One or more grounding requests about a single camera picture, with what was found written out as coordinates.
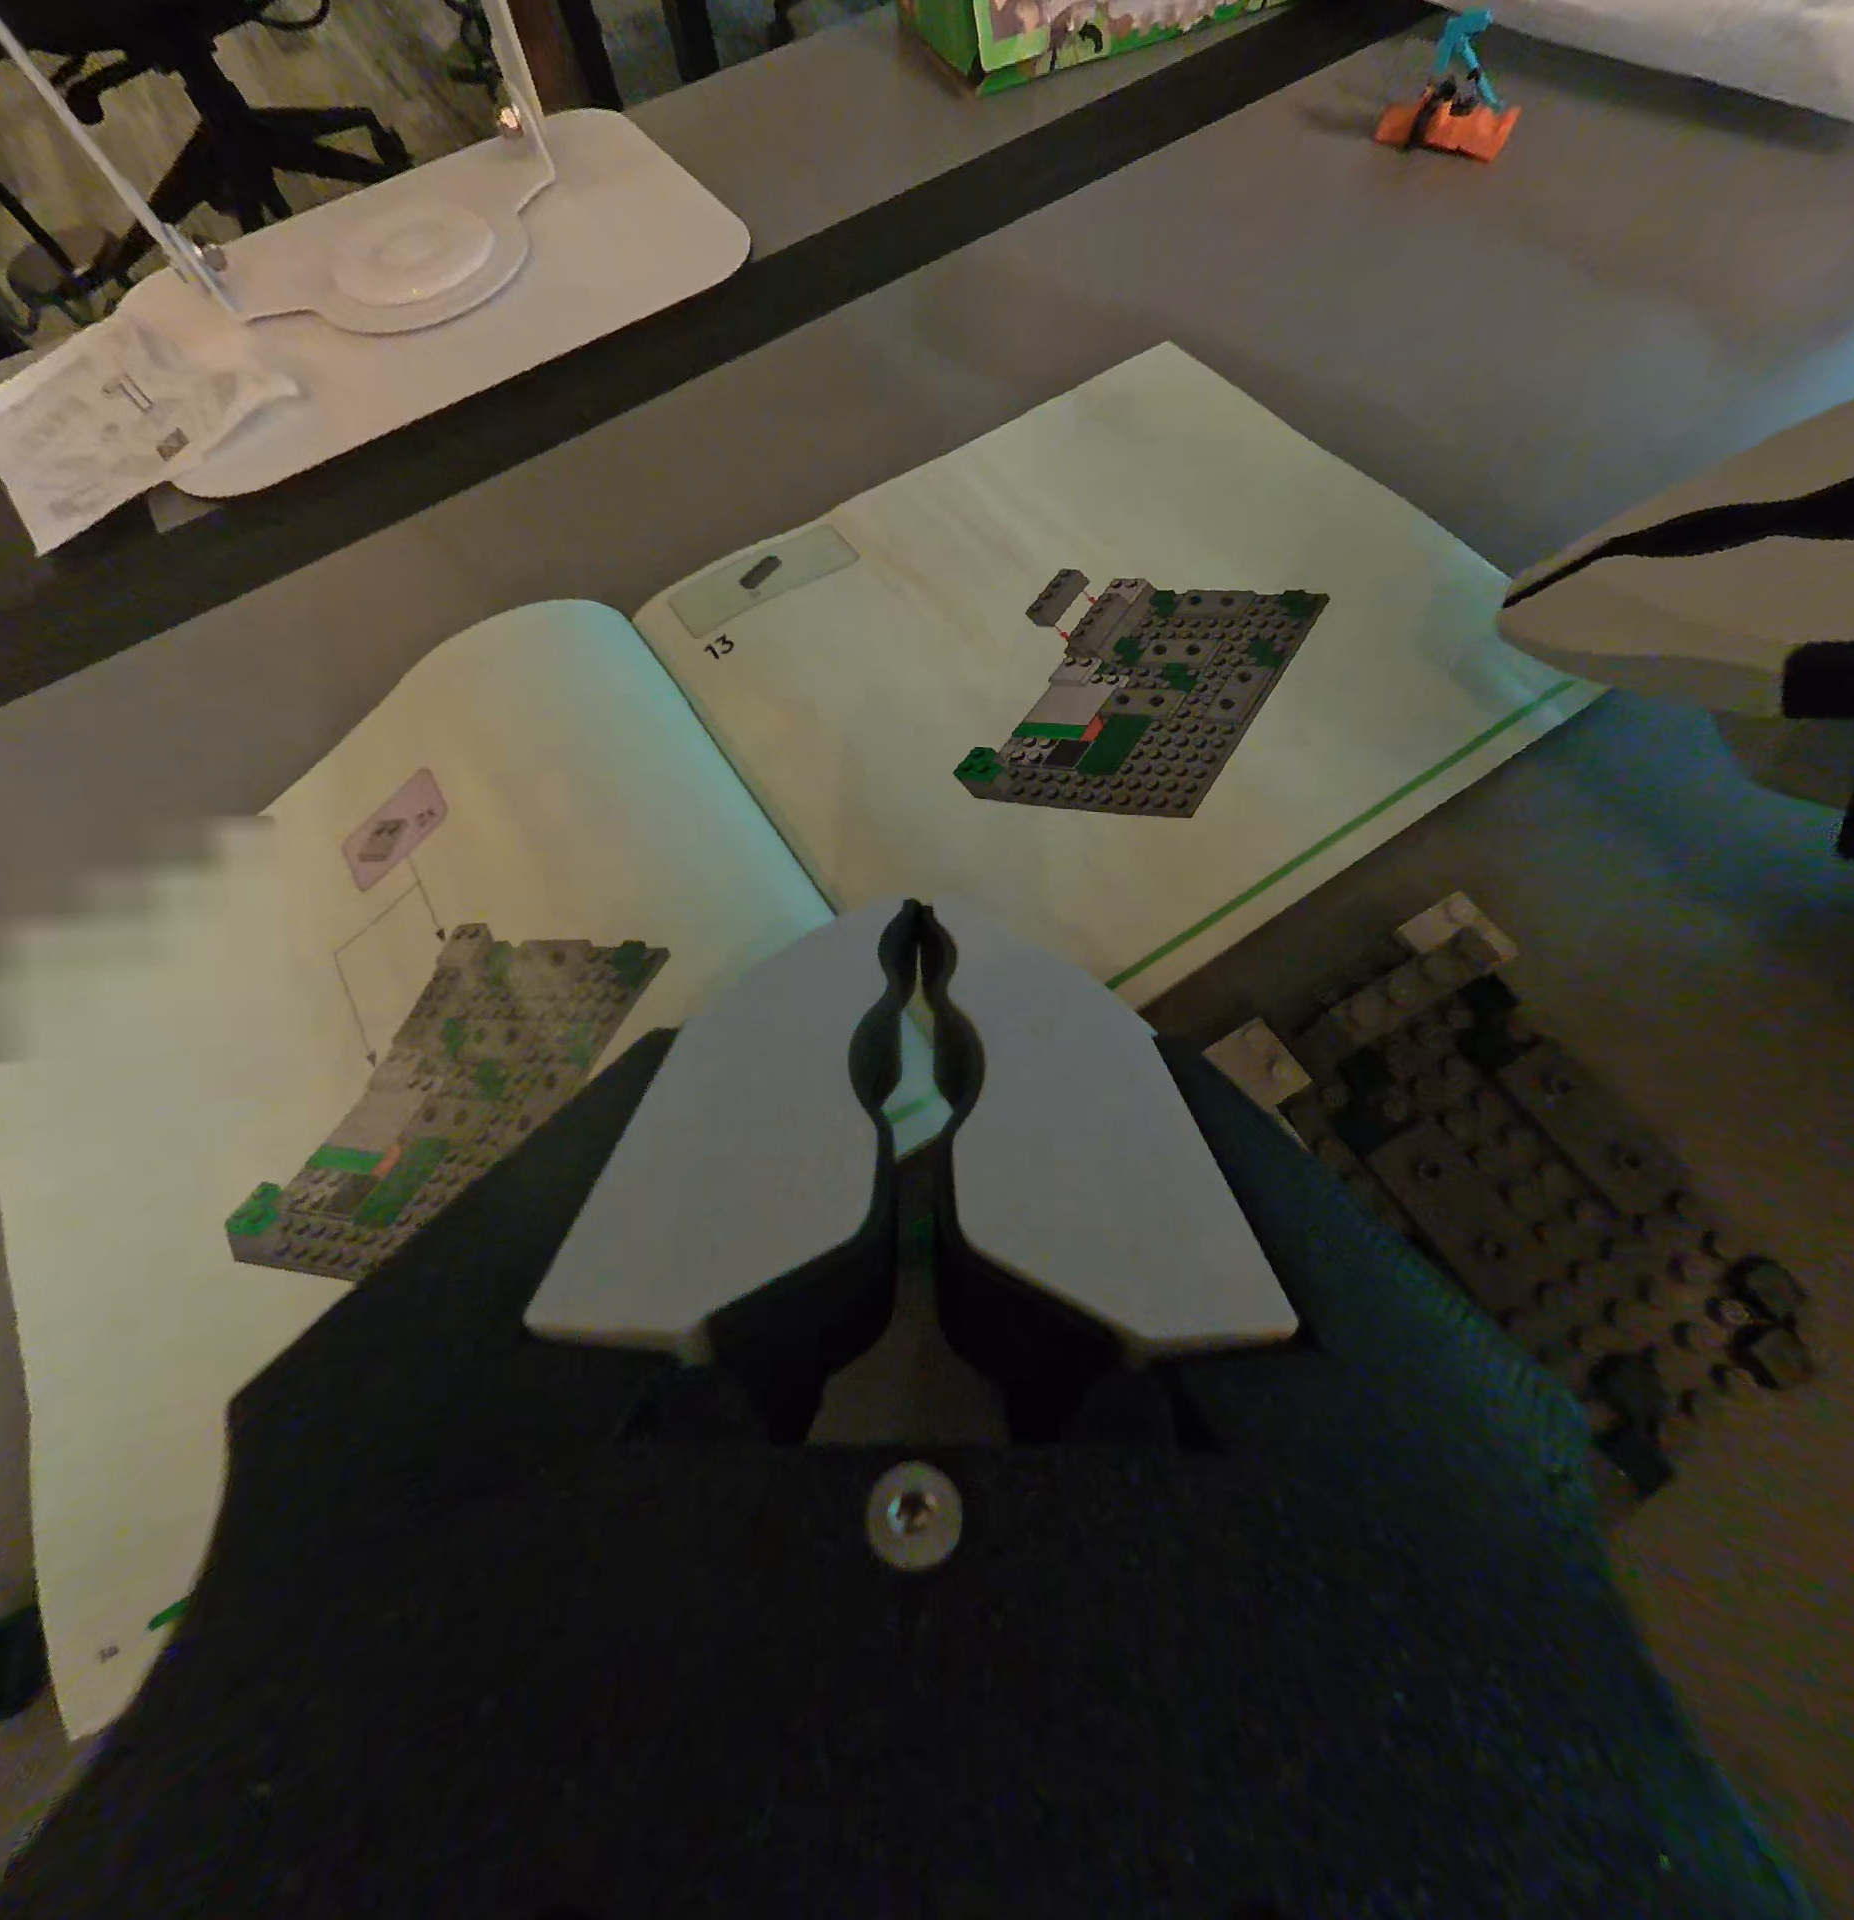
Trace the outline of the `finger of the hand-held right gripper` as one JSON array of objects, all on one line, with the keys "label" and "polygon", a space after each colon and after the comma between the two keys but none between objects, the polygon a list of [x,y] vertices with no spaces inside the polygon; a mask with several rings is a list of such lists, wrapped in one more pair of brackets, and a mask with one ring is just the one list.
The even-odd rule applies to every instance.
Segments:
[{"label": "finger of the hand-held right gripper", "polygon": [[1854,541],[1766,537],[1704,556],[1607,557],[1510,597],[1498,630],[1593,683],[1779,716],[1789,655],[1854,639]]},{"label": "finger of the hand-held right gripper", "polygon": [[1854,542],[1854,396],[1612,513],[1510,594],[1534,595],[1602,554],[1695,557],[1759,541]]}]

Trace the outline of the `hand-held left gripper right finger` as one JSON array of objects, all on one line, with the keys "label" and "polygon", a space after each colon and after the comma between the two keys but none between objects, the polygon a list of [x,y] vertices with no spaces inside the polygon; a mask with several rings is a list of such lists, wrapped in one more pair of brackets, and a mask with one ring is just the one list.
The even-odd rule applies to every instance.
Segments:
[{"label": "hand-held left gripper right finger", "polygon": [[964,1250],[1129,1356],[1297,1334],[1153,1027],[1124,996],[964,899],[922,911],[918,979]]}]

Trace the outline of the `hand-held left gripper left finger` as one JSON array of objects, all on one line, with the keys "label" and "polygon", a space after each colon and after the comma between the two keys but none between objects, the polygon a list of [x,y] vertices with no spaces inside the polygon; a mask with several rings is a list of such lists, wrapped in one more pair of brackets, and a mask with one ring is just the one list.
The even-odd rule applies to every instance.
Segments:
[{"label": "hand-held left gripper left finger", "polygon": [[891,1158],[916,899],[831,918],[673,1036],[525,1327],[707,1361],[723,1313],[845,1249]]}]

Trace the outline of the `dark grey brick build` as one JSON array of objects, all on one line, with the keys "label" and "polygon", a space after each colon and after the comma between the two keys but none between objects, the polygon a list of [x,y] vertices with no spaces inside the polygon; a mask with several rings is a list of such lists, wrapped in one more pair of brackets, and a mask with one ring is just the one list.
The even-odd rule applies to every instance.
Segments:
[{"label": "dark grey brick build", "polygon": [[1253,1027],[1276,1117],[1574,1394],[1628,1493],[1706,1427],[1821,1372],[1809,1297],[1510,979],[1452,890],[1284,1035]]}]

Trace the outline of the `grey desk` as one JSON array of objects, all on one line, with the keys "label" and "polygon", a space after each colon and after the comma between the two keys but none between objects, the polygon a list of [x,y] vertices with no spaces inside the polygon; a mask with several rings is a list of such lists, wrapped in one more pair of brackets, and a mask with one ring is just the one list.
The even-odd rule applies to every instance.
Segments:
[{"label": "grey desk", "polygon": [[[1172,340],[1519,570],[1854,395],[1854,127],[1521,38],[1490,167],[1370,145],[1398,4],[975,102],[872,12],[630,109],[752,231],[699,307],[466,425],[37,565],[0,494],[0,930],[258,810],[435,639],[699,562]],[[1623,1527],[1716,1756],[1854,1914],[1854,868],[1612,692],[1153,1000],[1210,1036],[1466,887],[1817,1299],[1822,1372]]]}]

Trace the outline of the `white desk lamp base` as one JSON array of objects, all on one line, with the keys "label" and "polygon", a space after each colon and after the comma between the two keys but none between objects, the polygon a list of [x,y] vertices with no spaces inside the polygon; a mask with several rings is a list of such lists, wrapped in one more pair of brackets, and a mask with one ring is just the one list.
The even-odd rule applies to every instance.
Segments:
[{"label": "white desk lamp base", "polygon": [[488,139],[380,184],[286,177],[289,216],[254,234],[191,214],[193,237],[222,249],[221,274],[193,287],[166,260],[104,317],[201,355],[250,348],[302,387],[162,486],[203,500],[266,490],[651,320],[746,263],[746,222],[624,113],[546,113],[508,4],[483,11],[500,72]]}]

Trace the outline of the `small light grey brick plate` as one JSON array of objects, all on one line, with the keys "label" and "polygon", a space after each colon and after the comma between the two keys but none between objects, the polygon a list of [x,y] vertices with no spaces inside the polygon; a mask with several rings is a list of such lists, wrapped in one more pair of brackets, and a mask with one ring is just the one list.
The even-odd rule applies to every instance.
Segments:
[{"label": "small light grey brick plate", "polygon": [[1253,1106],[1282,1113],[1312,1076],[1267,1018],[1253,1016],[1203,1048],[1203,1057]]}]

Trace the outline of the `white sheet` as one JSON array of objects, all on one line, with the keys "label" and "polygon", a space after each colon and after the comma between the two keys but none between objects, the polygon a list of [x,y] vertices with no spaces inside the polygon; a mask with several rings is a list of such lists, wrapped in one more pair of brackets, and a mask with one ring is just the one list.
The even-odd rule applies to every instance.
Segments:
[{"label": "white sheet", "polygon": [[1854,125],[1854,2],[1486,2],[1498,26]]}]

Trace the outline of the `orange and teal toy figure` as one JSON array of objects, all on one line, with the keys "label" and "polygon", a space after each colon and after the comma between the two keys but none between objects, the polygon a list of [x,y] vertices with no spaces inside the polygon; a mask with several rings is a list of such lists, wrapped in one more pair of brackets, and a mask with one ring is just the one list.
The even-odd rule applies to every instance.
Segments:
[{"label": "orange and teal toy figure", "polygon": [[1522,107],[1498,92],[1480,58],[1478,42],[1490,26],[1487,6],[1448,14],[1418,92],[1377,114],[1377,145],[1398,153],[1427,151],[1478,162],[1490,162],[1504,150]]}]

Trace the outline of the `brick instruction booklet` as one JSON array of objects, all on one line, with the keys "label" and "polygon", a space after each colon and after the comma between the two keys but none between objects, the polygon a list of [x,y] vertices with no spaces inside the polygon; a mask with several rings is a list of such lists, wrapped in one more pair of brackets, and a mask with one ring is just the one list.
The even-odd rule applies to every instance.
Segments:
[{"label": "brick instruction booklet", "polygon": [[1504,578],[1156,345],[627,617],[437,643],[243,810],[285,701],[0,777],[0,1222],[70,1736],[193,1586],[222,1410],[632,1041],[890,896],[1141,1006],[1598,691]]}]

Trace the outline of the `green cardboard box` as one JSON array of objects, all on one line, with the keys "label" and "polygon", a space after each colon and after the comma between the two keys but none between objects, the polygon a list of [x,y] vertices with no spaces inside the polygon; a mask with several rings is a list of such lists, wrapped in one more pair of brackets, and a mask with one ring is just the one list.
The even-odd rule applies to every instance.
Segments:
[{"label": "green cardboard box", "polygon": [[1101,64],[1286,2],[898,2],[903,29],[973,97]]}]

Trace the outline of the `white paper leaflet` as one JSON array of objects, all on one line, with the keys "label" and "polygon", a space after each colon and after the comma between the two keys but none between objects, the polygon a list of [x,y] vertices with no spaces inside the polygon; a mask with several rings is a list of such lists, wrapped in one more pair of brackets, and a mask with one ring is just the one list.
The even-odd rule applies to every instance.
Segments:
[{"label": "white paper leaflet", "polygon": [[1,491],[46,556],[299,395],[250,348],[201,355],[117,316],[0,383]]}]

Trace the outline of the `black office chair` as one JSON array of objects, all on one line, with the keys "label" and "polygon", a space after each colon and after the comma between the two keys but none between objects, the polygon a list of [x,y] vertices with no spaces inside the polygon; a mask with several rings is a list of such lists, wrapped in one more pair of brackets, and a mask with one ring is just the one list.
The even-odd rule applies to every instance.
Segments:
[{"label": "black office chair", "polygon": [[[254,234],[289,216],[283,178],[380,184],[412,166],[404,139],[362,105],[259,107],[222,70],[219,44],[250,26],[316,32],[330,4],[17,2],[0,4],[0,57],[85,150],[126,202],[134,230],[106,242],[75,275],[84,290],[126,288],[160,254],[187,284],[222,269],[222,249],[186,226],[203,209]],[[152,189],[136,189],[89,140],[104,97],[139,76],[181,84],[193,130]]]}]

